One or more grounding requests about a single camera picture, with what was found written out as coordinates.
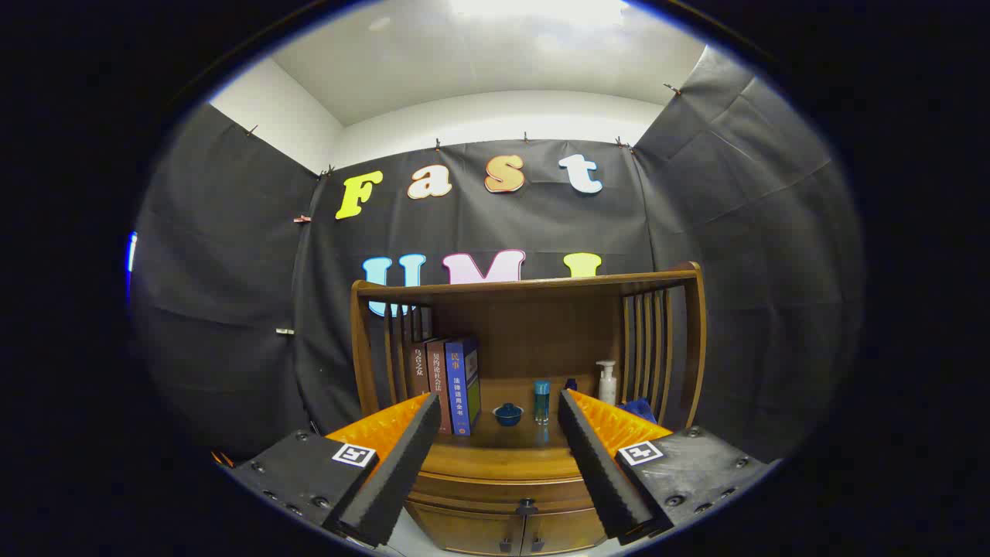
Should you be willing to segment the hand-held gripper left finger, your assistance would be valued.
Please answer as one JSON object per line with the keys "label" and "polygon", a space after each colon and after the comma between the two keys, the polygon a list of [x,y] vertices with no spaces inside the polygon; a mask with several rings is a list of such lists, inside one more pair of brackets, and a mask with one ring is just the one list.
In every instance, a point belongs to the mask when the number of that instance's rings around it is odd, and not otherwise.
{"label": "hand-held gripper left finger", "polygon": [[388,542],[440,425],[438,395],[418,395],[329,435],[291,432],[232,477],[297,521],[376,547]]}

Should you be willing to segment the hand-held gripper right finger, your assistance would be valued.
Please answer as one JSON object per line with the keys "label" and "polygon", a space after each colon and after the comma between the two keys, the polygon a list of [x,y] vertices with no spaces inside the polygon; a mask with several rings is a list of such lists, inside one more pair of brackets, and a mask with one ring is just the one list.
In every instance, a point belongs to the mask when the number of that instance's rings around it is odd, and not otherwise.
{"label": "hand-held gripper right finger", "polygon": [[607,537],[640,540],[695,525],[778,466],[710,430],[672,432],[573,389],[558,422]]}

